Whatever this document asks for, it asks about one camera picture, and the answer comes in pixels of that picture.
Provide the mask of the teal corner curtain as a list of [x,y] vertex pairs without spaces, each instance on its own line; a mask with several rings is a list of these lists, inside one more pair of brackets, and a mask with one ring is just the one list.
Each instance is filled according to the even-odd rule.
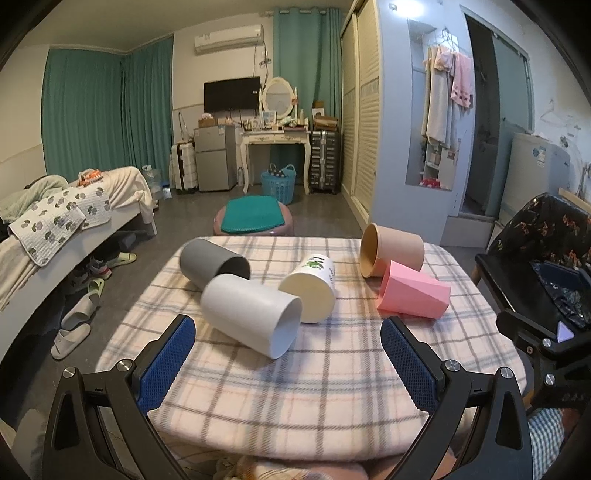
[[322,101],[325,115],[341,116],[341,30],[338,8],[280,8],[273,12],[273,75],[297,89],[298,109],[311,116]]

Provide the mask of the oval vanity mirror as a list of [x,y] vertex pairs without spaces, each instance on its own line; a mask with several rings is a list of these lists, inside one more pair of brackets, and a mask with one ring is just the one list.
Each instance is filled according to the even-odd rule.
[[296,91],[283,77],[271,78],[259,92],[259,110],[276,113],[276,119],[290,116],[296,102]]

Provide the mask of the green slipper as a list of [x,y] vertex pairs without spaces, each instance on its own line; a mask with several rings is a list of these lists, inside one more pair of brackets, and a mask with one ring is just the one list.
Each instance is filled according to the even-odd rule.
[[114,269],[120,266],[125,266],[135,262],[137,255],[132,252],[120,252],[116,257],[108,260],[106,266],[109,269]]

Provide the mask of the blue laundry basket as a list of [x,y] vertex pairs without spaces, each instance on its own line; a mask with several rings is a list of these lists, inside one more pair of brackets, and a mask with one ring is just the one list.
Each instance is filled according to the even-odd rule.
[[294,200],[294,186],[296,186],[297,170],[293,164],[280,169],[270,163],[269,169],[260,175],[263,194],[276,198],[277,201],[288,205]]

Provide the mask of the white hanging towel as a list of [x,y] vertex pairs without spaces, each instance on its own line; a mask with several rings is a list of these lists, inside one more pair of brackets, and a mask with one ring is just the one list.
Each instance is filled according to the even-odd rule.
[[453,52],[443,45],[431,45],[424,62],[426,72],[422,135],[433,146],[450,148],[453,107],[451,105]]

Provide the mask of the tan cardboard cup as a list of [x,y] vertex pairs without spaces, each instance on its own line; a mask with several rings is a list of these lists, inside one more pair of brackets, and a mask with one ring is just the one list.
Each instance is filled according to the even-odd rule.
[[391,261],[420,271],[425,258],[421,236],[370,223],[360,247],[360,271],[363,278],[382,277]]

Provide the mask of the pink hanging towel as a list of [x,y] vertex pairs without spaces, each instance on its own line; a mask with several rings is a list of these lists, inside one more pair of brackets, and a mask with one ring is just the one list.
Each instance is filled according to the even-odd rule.
[[473,103],[473,76],[472,59],[461,52],[455,52],[451,100],[465,109],[470,109]]

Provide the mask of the white suitcase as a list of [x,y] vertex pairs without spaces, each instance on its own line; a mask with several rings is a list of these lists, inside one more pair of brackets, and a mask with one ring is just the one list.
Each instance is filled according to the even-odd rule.
[[172,189],[182,192],[198,189],[197,160],[191,142],[177,143],[171,147],[169,184]]

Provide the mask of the bed with blankets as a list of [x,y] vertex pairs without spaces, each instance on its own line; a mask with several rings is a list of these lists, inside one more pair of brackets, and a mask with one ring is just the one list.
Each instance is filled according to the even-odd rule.
[[157,233],[154,200],[135,167],[102,174],[86,187],[51,175],[1,202],[1,354],[50,293],[130,221]]

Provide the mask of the black television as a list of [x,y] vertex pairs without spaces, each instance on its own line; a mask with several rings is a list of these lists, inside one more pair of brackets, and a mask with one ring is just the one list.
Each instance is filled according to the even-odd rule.
[[204,84],[206,113],[256,110],[259,107],[259,77],[228,79]]

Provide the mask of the green cushion stool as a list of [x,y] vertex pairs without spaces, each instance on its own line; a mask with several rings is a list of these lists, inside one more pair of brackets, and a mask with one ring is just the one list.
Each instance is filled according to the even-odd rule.
[[290,209],[276,198],[249,195],[229,200],[213,218],[216,236],[293,236]]

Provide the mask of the plaid tablecloth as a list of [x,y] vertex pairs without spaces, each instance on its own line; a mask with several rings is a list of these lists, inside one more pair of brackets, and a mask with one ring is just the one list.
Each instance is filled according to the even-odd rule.
[[356,239],[221,237],[242,254],[252,278],[276,286],[305,256],[335,262],[332,316],[305,324],[293,346],[270,360],[202,318],[199,295],[171,258],[108,341],[97,369],[135,357],[175,316],[197,337],[150,421],[184,462],[201,453],[283,460],[365,461],[405,452],[426,421],[384,353],[376,307],[380,283],[363,279]]

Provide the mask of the white slipper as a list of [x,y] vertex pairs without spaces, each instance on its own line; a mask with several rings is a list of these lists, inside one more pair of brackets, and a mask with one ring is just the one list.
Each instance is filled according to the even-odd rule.
[[91,326],[81,323],[73,330],[60,329],[54,339],[50,353],[54,360],[63,360],[70,355],[90,334]]

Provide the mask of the patterned quilt blanket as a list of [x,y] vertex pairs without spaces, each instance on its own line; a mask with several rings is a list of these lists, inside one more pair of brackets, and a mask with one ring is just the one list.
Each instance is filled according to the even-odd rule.
[[38,267],[46,266],[78,231],[111,219],[108,193],[98,183],[71,187],[34,202],[9,225],[25,253]]

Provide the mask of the white cup green print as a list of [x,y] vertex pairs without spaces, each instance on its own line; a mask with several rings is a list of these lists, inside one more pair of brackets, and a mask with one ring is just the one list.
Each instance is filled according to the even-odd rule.
[[328,256],[308,255],[280,282],[279,290],[301,299],[301,323],[321,323],[335,307],[335,264]]

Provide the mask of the grey plastic cup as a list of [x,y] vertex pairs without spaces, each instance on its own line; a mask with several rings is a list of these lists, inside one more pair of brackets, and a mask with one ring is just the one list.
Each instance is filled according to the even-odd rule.
[[179,268],[200,291],[222,274],[250,278],[250,265],[245,257],[203,238],[190,240],[182,247]]

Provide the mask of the cream louvered wardrobe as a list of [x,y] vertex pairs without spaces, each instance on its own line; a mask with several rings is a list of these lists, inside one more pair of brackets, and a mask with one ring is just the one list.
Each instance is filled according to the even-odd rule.
[[355,1],[341,32],[342,192],[360,226],[370,222],[381,121],[378,3]]

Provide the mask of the white plastic cup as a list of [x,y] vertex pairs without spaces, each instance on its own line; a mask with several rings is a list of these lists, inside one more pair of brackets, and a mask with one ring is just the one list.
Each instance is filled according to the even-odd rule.
[[212,327],[270,359],[290,349],[303,312],[297,296],[232,274],[205,286],[200,307]]

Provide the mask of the water jug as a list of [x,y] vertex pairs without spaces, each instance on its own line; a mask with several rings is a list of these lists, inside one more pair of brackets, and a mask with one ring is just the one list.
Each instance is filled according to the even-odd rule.
[[162,184],[160,171],[151,165],[143,165],[141,167],[142,175],[149,187],[152,199],[159,201],[162,199]]

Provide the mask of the white washing machine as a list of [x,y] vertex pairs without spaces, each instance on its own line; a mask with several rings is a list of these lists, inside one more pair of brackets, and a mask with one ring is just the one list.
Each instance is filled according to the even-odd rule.
[[543,138],[515,133],[499,222],[505,226],[531,199],[569,186],[570,156]]

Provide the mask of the pink faceted cup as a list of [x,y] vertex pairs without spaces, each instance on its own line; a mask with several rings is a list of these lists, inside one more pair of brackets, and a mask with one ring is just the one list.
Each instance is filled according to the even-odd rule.
[[384,274],[377,310],[437,320],[450,304],[451,285],[391,261]]

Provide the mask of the black patterned bag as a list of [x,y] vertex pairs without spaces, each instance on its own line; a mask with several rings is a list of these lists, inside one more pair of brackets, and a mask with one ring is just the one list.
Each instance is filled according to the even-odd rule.
[[549,261],[590,274],[590,215],[556,195],[538,195],[517,212],[484,254]]

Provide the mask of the black silver trunk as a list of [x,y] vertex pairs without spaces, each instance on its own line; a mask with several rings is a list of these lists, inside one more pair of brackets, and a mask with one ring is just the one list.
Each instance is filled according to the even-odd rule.
[[312,190],[335,194],[341,188],[341,146],[339,132],[318,130],[311,133],[308,185]]

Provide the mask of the grey mini fridge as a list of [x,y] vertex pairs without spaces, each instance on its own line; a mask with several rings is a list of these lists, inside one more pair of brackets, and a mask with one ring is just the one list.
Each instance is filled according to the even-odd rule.
[[198,188],[201,192],[229,191],[238,183],[235,126],[217,125],[193,130]]

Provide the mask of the white air conditioner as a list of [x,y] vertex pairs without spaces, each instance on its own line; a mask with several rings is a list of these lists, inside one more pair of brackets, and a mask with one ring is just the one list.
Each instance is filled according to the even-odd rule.
[[242,26],[204,33],[194,37],[195,54],[204,55],[222,50],[232,50],[263,45],[262,24]]

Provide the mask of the teal window curtain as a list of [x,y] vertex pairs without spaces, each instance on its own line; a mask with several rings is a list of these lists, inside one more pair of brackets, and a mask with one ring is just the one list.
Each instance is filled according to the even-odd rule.
[[49,174],[151,166],[168,174],[173,40],[129,54],[52,48],[43,75],[41,136]]

